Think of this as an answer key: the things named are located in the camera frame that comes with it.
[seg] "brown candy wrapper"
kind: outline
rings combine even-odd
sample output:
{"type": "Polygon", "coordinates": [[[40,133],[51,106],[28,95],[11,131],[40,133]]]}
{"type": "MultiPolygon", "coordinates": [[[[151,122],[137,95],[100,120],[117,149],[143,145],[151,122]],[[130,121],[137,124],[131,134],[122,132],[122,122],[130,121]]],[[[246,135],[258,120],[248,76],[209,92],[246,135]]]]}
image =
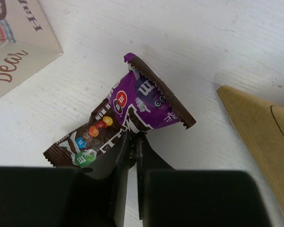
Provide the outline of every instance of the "brown candy wrapper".
{"type": "Polygon", "coordinates": [[[166,84],[136,55],[124,57],[129,73],[91,113],[89,122],[54,143],[44,156],[53,166],[85,167],[109,152],[122,133],[132,135],[195,120],[166,84]]]}

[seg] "white wooden surface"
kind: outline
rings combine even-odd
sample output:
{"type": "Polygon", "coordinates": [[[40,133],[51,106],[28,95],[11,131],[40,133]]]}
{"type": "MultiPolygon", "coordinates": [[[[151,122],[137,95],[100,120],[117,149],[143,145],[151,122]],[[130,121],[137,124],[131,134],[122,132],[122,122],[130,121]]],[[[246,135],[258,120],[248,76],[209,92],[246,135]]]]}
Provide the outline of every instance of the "white wooden surface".
{"type": "MultiPolygon", "coordinates": [[[[284,103],[284,0],[40,0],[64,55],[0,99],[0,166],[50,166],[42,153],[85,123],[127,72],[148,62],[197,124],[149,133],[175,168],[242,169],[258,183],[274,226],[274,195],[217,98],[218,84],[284,103]]],[[[135,169],[125,226],[140,227],[135,169]]]]}

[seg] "white table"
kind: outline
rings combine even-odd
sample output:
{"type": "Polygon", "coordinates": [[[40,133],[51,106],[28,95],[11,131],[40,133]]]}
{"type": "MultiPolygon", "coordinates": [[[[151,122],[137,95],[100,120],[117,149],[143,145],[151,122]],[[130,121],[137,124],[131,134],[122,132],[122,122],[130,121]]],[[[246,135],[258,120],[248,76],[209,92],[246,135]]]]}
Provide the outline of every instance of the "white table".
{"type": "MultiPolygon", "coordinates": [[[[278,203],[227,119],[215,90],[228,84],[284,103],[284,0],[40,0],[64,55],[0,99],[0,166],[50,166],[43,152],[85,123],[127,73],[134,52],[197,120],[152,131],[179,169],[240,169],[256,180],[276,227],[278,203]]],[[[135,169],[126,227],[139,227],[135,169]]]]}

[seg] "candy wrapper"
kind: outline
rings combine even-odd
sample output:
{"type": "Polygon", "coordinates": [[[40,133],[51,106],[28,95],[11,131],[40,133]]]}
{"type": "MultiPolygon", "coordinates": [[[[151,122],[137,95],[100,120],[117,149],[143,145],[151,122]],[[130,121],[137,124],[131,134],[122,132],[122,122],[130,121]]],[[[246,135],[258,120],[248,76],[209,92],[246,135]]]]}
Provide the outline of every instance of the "candy wrapper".
{"type": "Polygon", "coordinates": [[[135,135],[195,120],[156,74],[133,53],[124,57],[129,72],[91,113],[89,122],[53,144],[44,156],[54,166],[85,167],[109,152],[122,133],[135,135]]]}

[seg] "purple label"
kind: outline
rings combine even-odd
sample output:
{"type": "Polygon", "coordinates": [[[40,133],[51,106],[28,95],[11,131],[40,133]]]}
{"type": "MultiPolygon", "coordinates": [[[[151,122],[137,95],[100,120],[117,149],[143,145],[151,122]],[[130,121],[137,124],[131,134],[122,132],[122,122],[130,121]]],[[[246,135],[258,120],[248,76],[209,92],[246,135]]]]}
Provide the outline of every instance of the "purple label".
{"type": "Polygon", "coordinates": [[[132,68],[130,64],[128,66],[129,73],[113,87],[107,96],[120,124],[131,127],[134,132],[139,131],[127,122],[129,111],[150,129],[158,129],[179,122],[180,118],[154,83],[132,68]]]}

